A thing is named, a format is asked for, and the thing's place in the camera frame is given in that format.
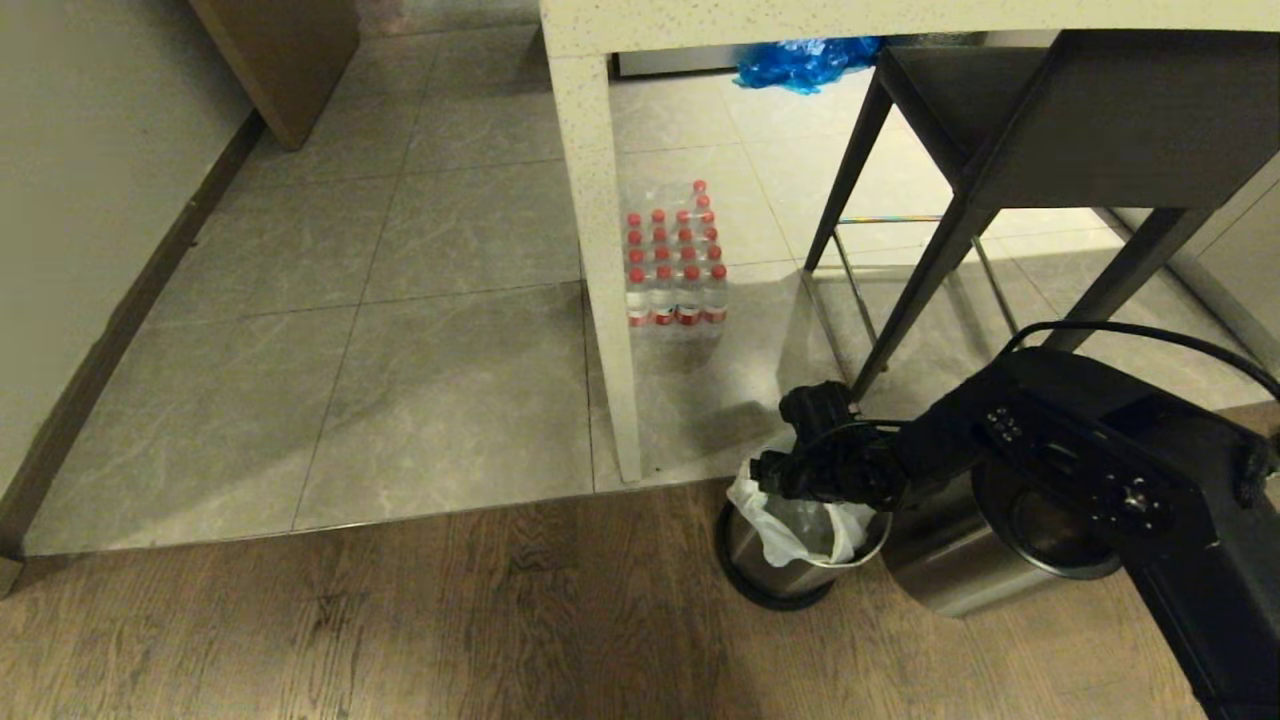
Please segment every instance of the white table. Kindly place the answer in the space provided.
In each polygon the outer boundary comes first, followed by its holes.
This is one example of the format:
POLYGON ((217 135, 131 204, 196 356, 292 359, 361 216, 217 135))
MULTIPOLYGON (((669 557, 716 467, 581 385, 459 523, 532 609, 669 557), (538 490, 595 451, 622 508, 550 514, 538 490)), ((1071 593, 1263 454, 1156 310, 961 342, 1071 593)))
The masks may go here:
POLYGON ((543 32, 623 482, 643 477, 618 252, 608 58, 796 37, 1060 28, 1280 32, 1280 0, 541 0, 543 32))

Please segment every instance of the gray marble tile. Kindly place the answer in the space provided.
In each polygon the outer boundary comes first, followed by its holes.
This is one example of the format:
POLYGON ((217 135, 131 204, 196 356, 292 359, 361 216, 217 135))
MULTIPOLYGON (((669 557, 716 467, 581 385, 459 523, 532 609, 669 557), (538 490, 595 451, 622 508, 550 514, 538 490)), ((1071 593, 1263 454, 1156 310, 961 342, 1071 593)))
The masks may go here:
POLYGON ((790 260, 791 252, 769 211, 741 145, 632 152, 618 158, 622 210, 648 215, 663 202, 666 188, 704 179, 719 243, 728 265, 790 260))
POLYGON ((33 555, 289 529, 355 309, 148 328, 27 536, 33 555))
MULTIPOLYGON (((1002 238, 1059 314, 1068 313, 1120 250, 1111 229, 1002 238)), ((1165 328, 1248 351, 1172 273, 1162 270, 1114 316, 1115 320, 1165 328)), ((1157 341, 1094 333, 1079 352, 1096 357, 1211 410, 1261 402, 1267 395, 1217 360, 1157 341)))
POLYGON ((375 178, 229 193, 147 323, 358 302, 394 186, 375 178))
MULTIPOLYGON (((748 143, 748 154, 796 258, 805 258, 836 179, 847 136, 815 136, 748 143)), ((872 150, 844 215, 941 215, 951 187, 910 129, 886 129, 872 150)), ((850 252, 919 247, 933 223, 863 224, 841 228, 850 252)), ((1088 208, 1002 210, 986 238, 1105 228, 1088 208)), ((828 246, 824 261, 837 263, 828 246)))
POLYGON ((591 492, 579 283, 366 305, 296 527, 591 492))
POLYGON ((590 351, 591 445, 598 492, 732 475, 783 430, 782 393, 840 378, 831 345, 792 261, 730 270, 730 314, 718 325, 639 328, 632 334, 645 478, 617 470, 595 334, 590 351))
POLYGON ((613 141, 621 152, 737 142, 719 78, 622 79, 609 87, 613 141))
POLYGON ((365 300, 576 281, 575 228, 559 161, 406 176, 365 300))
MULTIPOLYGON (((822 86, 817 95, 800 95, 785 87, 740 87, 736 73, 717 76, 716 86, 728 108, 739 135, 748 142, 837 135, 849 140, 872 81, 870 69, 845 73, 822 86)), ((906 128, 895 108, 884 128, 906 128)))
POLYGON ((266 133, 233 187, 264 187, 399 173, 421 95, 404 92, 329 101, 301 150, 266 133))
POLYGON ((356 10, 364 37, 539 20, 538 0, 356 0, 356 10))
POLYGON ((422 99, 404 172, 564 156, 549 85, 451 87, 422 99))
MULTIPOLYGON (((1021 269, 998 246, 988 242, 986 249, 1019 325, 1055 319, 1052 307, 1021 269)), ((901 249, 851 258, 877 329, 884 327, 919 256, 919 249, 901 249)), ((819 266, 810 290, 829 322, 841 366, 852 379, 870 352, 872 341, 844 270, 819 266)), ((860 404, 863 413, 874 418, 915 418, 989 363, 1010 334, 991 283, 977 255, 970 252, 906 334, 888 361, 888 372, 876 378, 860 404)))
POLYGON ((547 83, 550 69, 541 26, 512 26, 449 32, 428 86, 547 83))
POLYGON ((333 97, 421 92, 439 45, 438 35, 365 38, 333 88, 333 97))

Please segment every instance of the white plastic bag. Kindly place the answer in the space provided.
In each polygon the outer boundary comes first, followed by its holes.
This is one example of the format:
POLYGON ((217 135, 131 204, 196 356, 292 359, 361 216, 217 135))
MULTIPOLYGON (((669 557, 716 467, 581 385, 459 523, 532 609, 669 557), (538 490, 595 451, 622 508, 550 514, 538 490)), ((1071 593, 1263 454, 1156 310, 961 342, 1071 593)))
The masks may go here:
MULTIPOLYGON (((759 457, 765 450, 791 452, 795 446, 795 433, 788 430, 769 442, 753 455, 759 457)), ((742 514, 742 518, 760 534, 764 544, 764 560, 774 568, 782 568, 792 560, 805 560, 814 565, 833 566, 852 560, 854 553, 867 541, 867 524, 876 511, 865 505, 832 502, 824 507, 831 516, 833 533, 829 552, 814 552, 796 537, 791 528, 774 518, 765 509, 769 496, 760 491, 759 483, 751 479, 751 459, 748 457, 737 471, 737 479, 728 488, 728 500, 742 514)))

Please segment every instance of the pack of water bottles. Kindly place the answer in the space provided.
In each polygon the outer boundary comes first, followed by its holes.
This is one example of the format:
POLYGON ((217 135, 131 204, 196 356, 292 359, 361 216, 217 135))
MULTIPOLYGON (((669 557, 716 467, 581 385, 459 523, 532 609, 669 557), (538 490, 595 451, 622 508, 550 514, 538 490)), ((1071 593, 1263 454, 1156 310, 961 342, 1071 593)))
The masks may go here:
POLYGON ((657 188, 646 200, 654 206, 626 213, 622 224, 627 323, 724 322, 728 270, 707 183, 657 188))

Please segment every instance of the trash bag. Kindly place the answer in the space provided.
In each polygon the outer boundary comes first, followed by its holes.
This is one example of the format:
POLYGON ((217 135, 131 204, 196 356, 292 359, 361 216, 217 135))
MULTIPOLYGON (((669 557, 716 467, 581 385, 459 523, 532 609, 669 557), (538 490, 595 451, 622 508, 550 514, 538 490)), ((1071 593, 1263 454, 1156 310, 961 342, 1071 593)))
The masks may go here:
MULTIPOLYGON (((792 446, 795 433, 787 432, 771 439, 754 456, 765 450, 790 452, 792 446)), ((867 525, 876 515, 876 510, 865 505, 783 500, 767 495, 751 479, 750 457, 742 462, 727 495, 760 534, 764 560, 774 568, 792 560, 815 565, 849 562, 867 542, 867 525)))
POLYGON ((744 87, 781 85, 813 95, 820 92, 818 86, 835 82, 846 69, 876 64, 879 46, 881 38, 876 36, 767 42, 746 53, 733 82, 744 87))

